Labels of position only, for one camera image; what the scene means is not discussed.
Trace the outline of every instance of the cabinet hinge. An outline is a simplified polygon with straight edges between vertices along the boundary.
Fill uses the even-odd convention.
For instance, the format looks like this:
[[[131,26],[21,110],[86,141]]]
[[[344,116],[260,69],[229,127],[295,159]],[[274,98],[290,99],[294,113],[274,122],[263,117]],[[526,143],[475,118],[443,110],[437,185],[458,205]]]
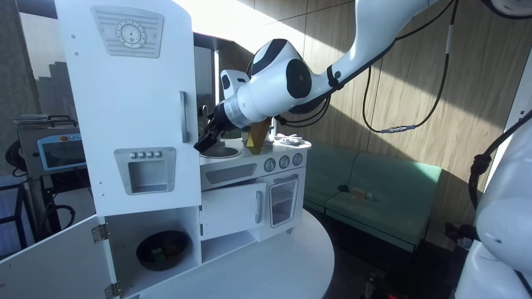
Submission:
[[[118,287],[118,283],[110,284],[105,288],[105,299],[113,299],[120,296],[121,289]]]
[[[96,243],[98,243],[98,242],[100,242],[102,240],[109,239],[109,235],[110,234],[111,233],[109,232],[109,230],[107,228],[107,223],[94,227],[93,228],[94,244],[96,244]]]

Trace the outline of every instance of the sink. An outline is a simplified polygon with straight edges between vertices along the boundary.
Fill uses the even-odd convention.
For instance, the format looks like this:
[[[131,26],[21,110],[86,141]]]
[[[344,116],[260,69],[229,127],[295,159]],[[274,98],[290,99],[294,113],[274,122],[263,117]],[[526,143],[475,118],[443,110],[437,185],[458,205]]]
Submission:
[[[236,157],[240,154],[242,154],[242,151],[239,149],[227,146],[216,146],[207,149],[199,155],[205,158],[222,159]]]

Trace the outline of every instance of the vent grille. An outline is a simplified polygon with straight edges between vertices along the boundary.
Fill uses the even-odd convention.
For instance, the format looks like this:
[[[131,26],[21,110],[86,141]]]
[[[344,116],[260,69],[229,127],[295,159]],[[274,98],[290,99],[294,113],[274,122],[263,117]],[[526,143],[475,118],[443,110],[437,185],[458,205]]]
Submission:
[[[93,6],[92,13],[107,53],[114,56],[158,58],[164,17],[151,11],[122,6]],[[133,49],[118,40],[117,25],[123,20],[133,20],[146,31],[144,46]]]
[[[225,181],[252,176],[255,173],[256,168],[256,163],[239,165],[231,168],[209,171],[205,174],[205,176],[211,184],[219,184]]]

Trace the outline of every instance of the cabinet handle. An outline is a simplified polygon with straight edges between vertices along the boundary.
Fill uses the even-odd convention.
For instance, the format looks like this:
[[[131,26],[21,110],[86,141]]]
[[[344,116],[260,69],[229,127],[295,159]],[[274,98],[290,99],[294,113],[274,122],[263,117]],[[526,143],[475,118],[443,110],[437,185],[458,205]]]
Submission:
[[[274,179],[273,180],[273,183],[274,184],[280,184],[282,182],[288,182],[288,181],[291,181],[291,180],[295,180],[297,179],[299,176],[297,175],[297,173],[294,173],[293,175],[289,176],[289,177],[286,177],[286,178],[280,178],[280,179]]]
[[[257,191],[257,214],[255,214],[255,223],[260,223],[262,220],[262,193]]]
[[[181,138],[183,143],[188,142],[187,137],[187,115],[185,113],[185,92],[179,92],[179,101],[181,104]]]

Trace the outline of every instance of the stove knob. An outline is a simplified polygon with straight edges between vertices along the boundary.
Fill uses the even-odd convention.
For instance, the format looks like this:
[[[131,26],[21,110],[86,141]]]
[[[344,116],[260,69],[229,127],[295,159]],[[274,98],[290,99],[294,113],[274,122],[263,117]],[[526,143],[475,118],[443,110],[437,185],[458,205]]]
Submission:
[[[299,166],[301,162],[303,162],[303,155],[301,153],[295,154],[294,157],[292,158],[292,164],[294,166]]]
[[[274,169],[275,169],[275,159],[268,158],[266,162],[264,163],[264,170],[266,172],[272,172]]]
[[[290,166],[290,157],[288,157],[287,155],[284,155],[279,160],[279,167],[281,167],[281,169],[285,169],[288,166]]]

